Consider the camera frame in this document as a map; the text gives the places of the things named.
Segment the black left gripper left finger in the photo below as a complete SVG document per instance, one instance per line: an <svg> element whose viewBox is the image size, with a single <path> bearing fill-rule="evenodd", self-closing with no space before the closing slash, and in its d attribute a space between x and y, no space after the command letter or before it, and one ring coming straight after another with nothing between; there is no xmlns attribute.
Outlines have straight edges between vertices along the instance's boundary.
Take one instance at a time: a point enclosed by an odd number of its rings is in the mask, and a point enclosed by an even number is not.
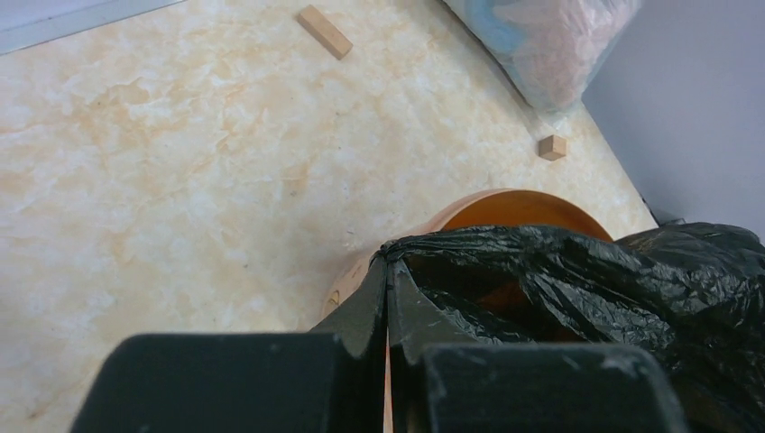
<svg viewBox="0 0 765 433"><path fill-rule="evenodd" d="M385 262L302 333L142 334L104 361L75 432L380 432Z"/></svg>

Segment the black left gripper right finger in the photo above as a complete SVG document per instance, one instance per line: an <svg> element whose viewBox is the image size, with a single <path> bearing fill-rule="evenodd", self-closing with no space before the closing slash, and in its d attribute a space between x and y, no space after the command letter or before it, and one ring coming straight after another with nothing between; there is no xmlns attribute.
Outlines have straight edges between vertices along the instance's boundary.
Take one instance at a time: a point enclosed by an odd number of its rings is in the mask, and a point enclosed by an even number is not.
<svg viewBox="0 0 765 433"><path fill-rule="evenodd" d="M396 432L684 432L647 352L613 344L488 344L460 330L403 263L387 275Z"/></svg>

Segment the orange plastic trash bin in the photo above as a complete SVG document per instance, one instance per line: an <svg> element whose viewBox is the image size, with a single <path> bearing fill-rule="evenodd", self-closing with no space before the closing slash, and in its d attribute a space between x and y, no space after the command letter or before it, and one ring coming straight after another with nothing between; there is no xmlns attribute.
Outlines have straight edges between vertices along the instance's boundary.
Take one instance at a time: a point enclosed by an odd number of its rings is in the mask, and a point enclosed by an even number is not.
<svg viewBox="0 0 765 433"><path fill-rule="evenodd" d="M490 189L463 197L446 206L429 221L406 230L388 240L409 235L424 235L440 230L468 226L547 225L568 229L612 242L604 227L580 207L548 193L521 189ZM320 319L328 316L360 286L369 268L370 258L378 247L362 251L327 292ZM572 331L559 328L552 334L554 342L584 341Z"/></svg>

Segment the black trash bag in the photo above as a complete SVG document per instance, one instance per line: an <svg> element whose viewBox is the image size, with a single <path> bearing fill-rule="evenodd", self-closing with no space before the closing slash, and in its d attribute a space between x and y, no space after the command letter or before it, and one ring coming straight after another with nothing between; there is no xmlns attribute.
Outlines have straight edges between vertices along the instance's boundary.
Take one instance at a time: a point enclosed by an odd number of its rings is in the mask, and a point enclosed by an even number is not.
<svg viewBox="0 0 765 433"><path fill-rule="evenodd" d="M699 431L764 429L764 247L738 226L605 241L555 226L472 226L391 241L418 289L473 338L650 353Z"/></svg>

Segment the large translucent trash bag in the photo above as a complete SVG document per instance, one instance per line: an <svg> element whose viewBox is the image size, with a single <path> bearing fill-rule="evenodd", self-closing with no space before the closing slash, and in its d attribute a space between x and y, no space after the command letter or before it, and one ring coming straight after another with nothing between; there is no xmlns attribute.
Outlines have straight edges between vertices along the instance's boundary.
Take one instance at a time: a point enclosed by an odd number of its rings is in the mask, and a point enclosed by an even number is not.
<svg viewBox="0 0 765 433"><path fill-rule="evenodd" d="M636 0L449 1L526 102L548 114L578 103L623 31Z"/></svg>

